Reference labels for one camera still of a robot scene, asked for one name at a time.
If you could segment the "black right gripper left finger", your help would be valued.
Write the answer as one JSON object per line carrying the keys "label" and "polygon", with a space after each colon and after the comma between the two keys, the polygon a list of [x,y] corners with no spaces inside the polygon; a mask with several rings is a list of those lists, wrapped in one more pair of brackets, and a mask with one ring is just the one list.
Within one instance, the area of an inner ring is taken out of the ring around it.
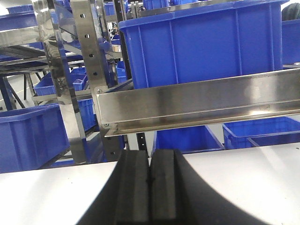
{"label": "black right gripper left finger", "polygon": [[149,162],[143,150],[122,152],[115,169],[79,225],[149,224]]}

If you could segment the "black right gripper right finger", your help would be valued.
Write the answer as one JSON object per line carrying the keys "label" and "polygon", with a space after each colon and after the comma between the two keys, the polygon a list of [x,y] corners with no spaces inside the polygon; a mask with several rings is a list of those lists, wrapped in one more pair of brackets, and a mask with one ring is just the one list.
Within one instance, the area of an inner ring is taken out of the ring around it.
{"label": "black right gripper right finger", "polygon": [[178,150],[151,160],[150,218],[154,225],[263,225],[214,190]]}

